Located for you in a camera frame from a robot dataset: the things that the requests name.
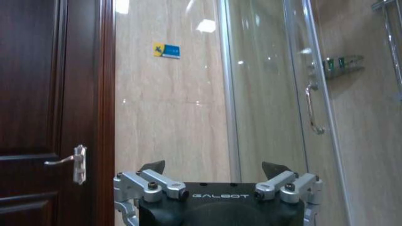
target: marble wall tile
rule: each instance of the marble wall tile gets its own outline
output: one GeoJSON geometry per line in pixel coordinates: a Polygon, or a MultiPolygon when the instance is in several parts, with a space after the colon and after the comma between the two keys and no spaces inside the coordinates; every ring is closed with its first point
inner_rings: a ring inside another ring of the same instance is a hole
{"type": "Polygon", "coordinates": [[[130,0],[117,13],[117,172],[165,159],[174,179],[230,181],[218,25],[216,0],[130,0]],[[154,57],[154,42],[182,59],[154,57]]]}
{"type": "MultiPolygon", "coordinates": [[[[328,81],[352,225],[400,225],[402,105],[397,101],[384,14],[372,11],[373,0],[314,2],[324,57],[365,56],[365,71],[328,81]]],[[[392,21],[397,28],[397,18],[392,21]]]]}

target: shower door handle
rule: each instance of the shower door handle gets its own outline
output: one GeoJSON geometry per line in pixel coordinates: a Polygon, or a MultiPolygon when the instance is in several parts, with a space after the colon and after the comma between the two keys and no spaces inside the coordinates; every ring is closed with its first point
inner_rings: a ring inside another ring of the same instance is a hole
{"type": "Polygon", "coordinates": [[[312,101],[312,90],[318,90],[318,83],[310,81],[306,88],[306,97],[308,97],[308,111],[309,111],[309,120],[313,131],[323,135],[325,133],[325,129],[316,124],[314,110],[313,110],[313,101],[312,101]]]}

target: silver lever handle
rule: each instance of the silver lever handle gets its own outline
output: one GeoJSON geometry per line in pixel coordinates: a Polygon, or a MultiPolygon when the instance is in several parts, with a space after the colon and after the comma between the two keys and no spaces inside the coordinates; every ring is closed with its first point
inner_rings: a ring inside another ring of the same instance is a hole
{"type": "Polygon", "coordinates": [[[87,147],[79,145],[74,148],[74,155],[70,155],[67,158],[61,161],[46,161],[45,164],[49,166],[59,165],[65,162],[74,160],[74,182],[82,185],[87,180],[87,147]]]}

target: door frame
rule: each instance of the door frame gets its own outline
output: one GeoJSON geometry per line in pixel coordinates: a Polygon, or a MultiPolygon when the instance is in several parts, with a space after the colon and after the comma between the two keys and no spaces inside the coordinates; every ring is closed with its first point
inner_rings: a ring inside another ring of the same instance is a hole
{"type": "Polygon", "coordinates": [[[115,224],[115,0],[97,1],[95,39],[95,149],[91,170],[93,223],[115,224]]]}

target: logo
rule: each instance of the logo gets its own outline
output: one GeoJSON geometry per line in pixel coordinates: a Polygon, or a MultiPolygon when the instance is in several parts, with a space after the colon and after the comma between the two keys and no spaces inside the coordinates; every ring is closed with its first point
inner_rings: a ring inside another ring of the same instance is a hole
{"type": "Polygon", "coordinates": [[[249,194],[222,194],[222,195],[214,195],[214,194],[194,194],[194,198],[214,198],[214,199],[241,199],[248,198],[249,194]]]}

